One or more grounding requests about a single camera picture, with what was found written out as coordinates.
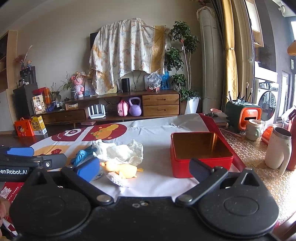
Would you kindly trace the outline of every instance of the black speaker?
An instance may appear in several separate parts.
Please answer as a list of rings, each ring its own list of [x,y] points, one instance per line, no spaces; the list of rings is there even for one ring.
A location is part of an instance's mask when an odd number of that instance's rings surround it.
[[[129,78],[121,79],[121,88],[122,88],[122,92],[130,92],[131,91],[131,87],[129,84]]]

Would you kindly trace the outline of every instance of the red gift bag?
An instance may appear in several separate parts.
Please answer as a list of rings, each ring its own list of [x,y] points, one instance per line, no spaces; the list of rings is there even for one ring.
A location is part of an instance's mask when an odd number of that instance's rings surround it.
[[[34,132],[32,130],[29,120],[25,120],[23,117],[15,122],[15,129],[19,137],[32,137]]]

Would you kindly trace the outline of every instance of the pink backpack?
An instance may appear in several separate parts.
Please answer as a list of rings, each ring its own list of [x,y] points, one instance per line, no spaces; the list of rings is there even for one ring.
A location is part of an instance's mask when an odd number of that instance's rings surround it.
[[[117,113],[119,116],[127,116],[128,114],[128,103],[124,100],[121,100],[117,104]]]

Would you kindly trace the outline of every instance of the floral tablecloth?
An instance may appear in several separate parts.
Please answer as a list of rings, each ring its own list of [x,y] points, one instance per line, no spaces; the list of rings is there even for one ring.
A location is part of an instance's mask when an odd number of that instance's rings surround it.
[[[279,206],[280,223],[286,221],[296,211],[296,170],[286,170],[279,176],[279,169],[271,169],[265,165],[267,145],[260,138],[250,141],[244,134],[237,137],[223,129],[221,132],[244,164],[252,167],[263,180]]]

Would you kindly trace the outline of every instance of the tall green plant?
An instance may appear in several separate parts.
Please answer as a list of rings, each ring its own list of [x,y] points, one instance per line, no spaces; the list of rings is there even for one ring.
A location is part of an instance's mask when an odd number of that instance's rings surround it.
[[[182,44],[182,50],[178,50],[175,47],[167,49],[165,54],[165,65],[168,71],[175,69],[177,74],[173,75],[172,82],[179,87],[179,93],[181,94],[181,101],[190,100],[193,97],[199,96],[196,91],[191,89],[191,54],[193,54],[198,43],[198,38],[191,34],[190,27],[185,22],[175,21],[173,28],[170,32],[173,41],[179,41]],[[184,54],[186,70],[187,70],[187,80],[185,75],[179,74],[178,70],[183,70],[184,62],[181,58],[180,53]]]

